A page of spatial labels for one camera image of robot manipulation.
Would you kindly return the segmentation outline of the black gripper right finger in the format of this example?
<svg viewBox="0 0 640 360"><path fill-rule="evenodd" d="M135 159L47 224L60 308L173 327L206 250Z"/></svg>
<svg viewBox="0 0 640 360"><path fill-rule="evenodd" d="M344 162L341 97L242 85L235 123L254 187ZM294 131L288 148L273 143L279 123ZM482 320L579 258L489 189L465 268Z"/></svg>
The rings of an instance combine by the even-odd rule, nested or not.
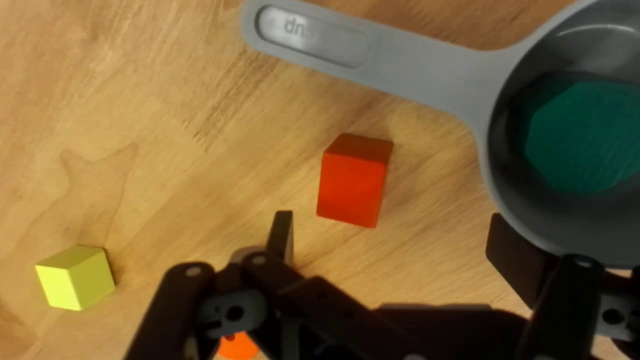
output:
<svg viewBox="0 0 640 360"><path fill-rule="evenodd" d="M500 214L490 218L487 258L529 308L539 303L558 263L555 253L531 243Z"/></svg>

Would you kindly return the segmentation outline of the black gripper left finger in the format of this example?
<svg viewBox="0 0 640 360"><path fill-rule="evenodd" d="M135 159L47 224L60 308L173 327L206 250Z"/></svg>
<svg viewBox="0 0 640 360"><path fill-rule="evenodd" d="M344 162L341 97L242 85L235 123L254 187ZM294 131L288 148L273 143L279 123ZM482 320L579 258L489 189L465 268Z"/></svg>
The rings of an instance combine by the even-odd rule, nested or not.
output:
<svg viewBox="0 0 640 360"><path fill-rule="evenodd" d="M294 212L279 210L273 220L267 250L290 263L294 258Z"/></svg>

